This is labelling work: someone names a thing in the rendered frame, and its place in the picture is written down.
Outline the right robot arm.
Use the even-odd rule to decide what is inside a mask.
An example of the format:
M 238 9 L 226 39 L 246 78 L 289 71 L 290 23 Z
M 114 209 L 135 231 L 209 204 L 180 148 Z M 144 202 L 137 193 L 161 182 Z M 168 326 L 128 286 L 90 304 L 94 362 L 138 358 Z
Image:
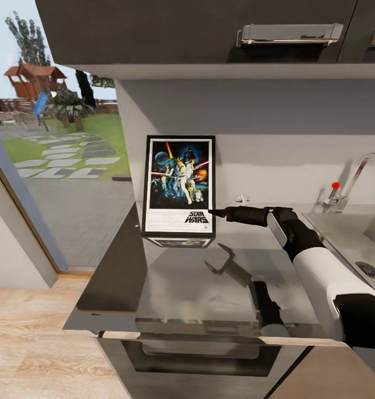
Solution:
M 229 222 L 269 226 L 289 256 L 318 322 L 333 340 L 346 343 L 375 373 L 375 290 L 346 268 L 289 207 L 252 208 L 249 195 L 235 207 L 208 210 Z

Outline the poster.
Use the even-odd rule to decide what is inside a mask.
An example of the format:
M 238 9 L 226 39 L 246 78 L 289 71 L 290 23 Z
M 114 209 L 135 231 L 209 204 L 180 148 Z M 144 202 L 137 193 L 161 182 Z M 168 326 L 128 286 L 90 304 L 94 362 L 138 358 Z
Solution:
M 215 136 L 147 135 L 141 234 L 216 236 Z

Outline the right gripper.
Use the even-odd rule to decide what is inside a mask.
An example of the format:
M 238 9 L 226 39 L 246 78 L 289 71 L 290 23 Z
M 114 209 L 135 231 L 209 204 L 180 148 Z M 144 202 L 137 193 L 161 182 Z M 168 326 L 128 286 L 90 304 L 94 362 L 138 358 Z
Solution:
M 229 222 L 240 222 L 245 224 L 252 224 L 252 214 L 255 208 L 252 207 L 226 207 L 223 210 L 213 209 L 208 210 L 208 213 L 211 213 L 215 216 L 224 218 Z

